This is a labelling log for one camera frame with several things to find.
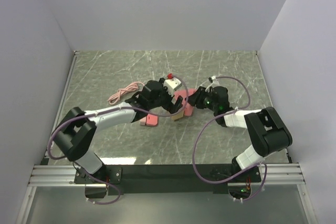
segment coiled pink rope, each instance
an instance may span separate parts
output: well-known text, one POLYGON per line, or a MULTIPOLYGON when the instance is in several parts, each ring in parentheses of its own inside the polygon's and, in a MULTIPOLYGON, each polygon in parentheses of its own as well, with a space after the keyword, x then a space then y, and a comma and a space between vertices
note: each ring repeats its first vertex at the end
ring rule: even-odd
POLYGON ((120 101, 121 97, 124 94, 130 93, 133 91, 138 91, 140 89, 139 84, 141 84, 142 86, 145 86, 145 84, 143 84, 141 81, 132 82, 126 88, 118 89, 118 92, 111 95, 107 101, 109 102, 110 105, 116 104, 117 102, 120 101))

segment red object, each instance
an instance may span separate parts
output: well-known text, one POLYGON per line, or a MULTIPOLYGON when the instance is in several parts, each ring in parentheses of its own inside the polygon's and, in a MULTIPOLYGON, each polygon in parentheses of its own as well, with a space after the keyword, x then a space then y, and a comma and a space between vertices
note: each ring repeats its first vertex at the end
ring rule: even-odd
POLYGON ((146 125, 148 126, 157 126, 159 118, 156 115, 147 115, 146 125))
MULTIPOLYGON (((193 93, 196 92, 196 89, 188 89, 188 94, 189 95, 192 95, 193 93)), ((182 96, 183 98, 183 101, 182 101, 182 105, 185 104, 185 98, 187 96, 185 90, 178 90, 174 93, 175 97, 179 97, 182 96)), ((193 110, 194 110, 194 107, 192 107, 189 103, 187 104, 187 106, 184 108, 184 115, 185 116, 191 116, 193 114, 193 110)))

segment marble surface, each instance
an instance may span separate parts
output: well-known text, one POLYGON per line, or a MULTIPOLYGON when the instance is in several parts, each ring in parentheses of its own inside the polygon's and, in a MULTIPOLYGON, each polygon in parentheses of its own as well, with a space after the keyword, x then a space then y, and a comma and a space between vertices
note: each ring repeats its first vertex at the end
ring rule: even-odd
MULTIPOLYGON (((83 110, 108 107, 107 99, 118 88, 133 81, 158 80, 168 73, 183 78, 189 88, 208 84, 212 75, 240 79, 251 94, 249 109, 271 105, 262 71, 254 51, 81 51, 65 98, 62 116, 79 106, 83 110)), ((229 90, 233 107, 247 103, 247 95, 234 80, 221 80, 229 90)), ((138 122, 120 124, 97 133, 92 150, 108 163, 190 164, 198 132, 213 117, 209 110, 195 109, 192 117, 172 121, 159 118, 157 127, 138 122)), ((230 163, 250 145, 247 130, 223 128, 212 123, 202 135, 196 151, 198 163, 230 163)), ((54 145, 53 153, 60 154, 54 145)), ((269 163, 287 163, 286 151, 274 153, 269 163)), ((50 161, 67 164, 66 160, 50 161)))

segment back wall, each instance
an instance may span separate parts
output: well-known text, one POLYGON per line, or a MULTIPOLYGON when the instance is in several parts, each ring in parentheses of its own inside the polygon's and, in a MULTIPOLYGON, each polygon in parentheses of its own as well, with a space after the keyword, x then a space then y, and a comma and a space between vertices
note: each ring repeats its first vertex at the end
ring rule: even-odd
POLYGON ((47 1, 76 50, 258 50, 285 2, 47 1))

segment gray wall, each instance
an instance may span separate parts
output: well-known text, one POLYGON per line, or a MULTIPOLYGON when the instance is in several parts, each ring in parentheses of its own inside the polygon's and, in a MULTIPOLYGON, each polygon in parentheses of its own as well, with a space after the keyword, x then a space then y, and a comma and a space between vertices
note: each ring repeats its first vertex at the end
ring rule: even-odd
POLYGON ((335 17, 335 0, 287 0, 260 50, 320 223, 336 223, 335 17))
POLYGON ((285 0, 48 0, 74 49, 260 49, 285 0))
POLYGON ((0 222, 7 224, 43 157, 73 53, 44 0, 0 6, 0 222))

